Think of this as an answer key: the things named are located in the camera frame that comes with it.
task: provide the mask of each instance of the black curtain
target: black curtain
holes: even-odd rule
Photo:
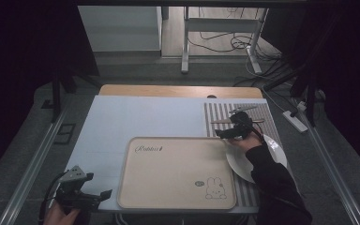
[[[0,157],[52,74],[98,69],[77,6],[70,1],[0,1]]]
[[[317,75],[328,118],[360,156],[360,0],[345,6],[317,61],[299,77]],[[297,68],[311,53],[331,13],[321,8],[270,9],[262,37]]]

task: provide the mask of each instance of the metal rail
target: metal rail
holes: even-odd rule
[[[68,109],[70,108],[71,100],[72,97],[66,97],[64,100],[63,111],[59,114],[56,122],[50,125],[48,131],[45,134],[45,137],[39,145],[39,148],[28,164],[28,167],[25,170],[20,183],[14,190],[14,193],[11,196],[6,209],[0,217],[0,224],[14,224],[17,216],[20,213],[20,210],[23,207],[25,199],[34,184],[35,179],[37,178],[40,167],[42,166],[45,157],[48,155],[48,152],[54,141],[54,137],[63,123],[64,118],[66,117]]]
[[[352,224],[360,225],[360,207],[338,171],[335,162],[329,155],[320,134],[317,129],[309,123],[307,117],[303,113],[300,113],[300,117],[309,129],[308,135],[311,138],[321,161],[323,162],[323,166],[326,169],[329,178],[332,180],[333,186],[337,190],[337,193],[343,202],[344,208],[346,209]]]

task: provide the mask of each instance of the table leg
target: table leg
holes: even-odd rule
[[[188,7],[185,7],[184,11],[184,43],[183,43],[183,55],[181,61],[181,72],[183,74],[188,73]]]
[[[260,65],[256,59],[256,45],[257,45],[257,41],[259,40],[260,33],[263,29],[265,15],[267,15],[267,8],[265,8],[262,11],[262,15],[259,17],[256,29],[253,32],[253,37],[250,42],[250,46],[247,46],[247,55],[249,56],[250,63],[253,66],[253,70],[255,73],[262,73],[262,69],[260,68]]]

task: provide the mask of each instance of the tray rim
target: tray rim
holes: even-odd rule
[[[219,137],[148,137],[148,136],[137,136],[137,137],[133,137],[131,138],[128,142],[127,142],[127,149],[126,149],[126,154],[124,157],[124,163],[122,165],[122,171],[121,171],[121,179],[119,182],[119,186],[118,186],[118,191],[116,194],[116,202],[119,204],[119,206],[121,206],[122,208],[127,208],[127,209],[159,209],[159,210],[177,210],[177,209],[192,209],[192,210],[229,210],[232,209],[236,206],[236,203],[238,201],[237,199],[237,195],[236,195],[236,188],[235,188],[235,181],[234,181],[234,177],[233,177],[233,168],[231,167],[231,165],[229,164],[227,157],[226,157],[226,161],[229,164],[229,168],[231,169],[230,171],[230,178],[232,181],[232,193],[233,193],[233,200],[232,200],[232,204],[230,207],[212,207],[212,208],[193,208],[193,207],[173,207],[173,208],[166,208],[166,207],[133,207],[133,206],[125,206],[124,204],[121,203],[120,201],[120,195],[122,192],[122,185],[124,182],[124,175],[125,175],[125,170],[127,167],[127,160],[128,160],[128,155],[129,155],[129,147],[131,145],[131,143],[135,140],[139,140],[139,139],[168,139],[168,140],[181,140],[181,139],[187,139],[187,140],[193,140],[193,141],[197,141],[197,140],[209,140],[209,141],[219,141],[221,143],[223,143],[225,146],[227,146],[227,142],[225,142],[224,140],[220,139]]]

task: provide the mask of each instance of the wall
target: wall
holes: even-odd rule
[[[160,51],[160,7],[78,7],[93,52]]]

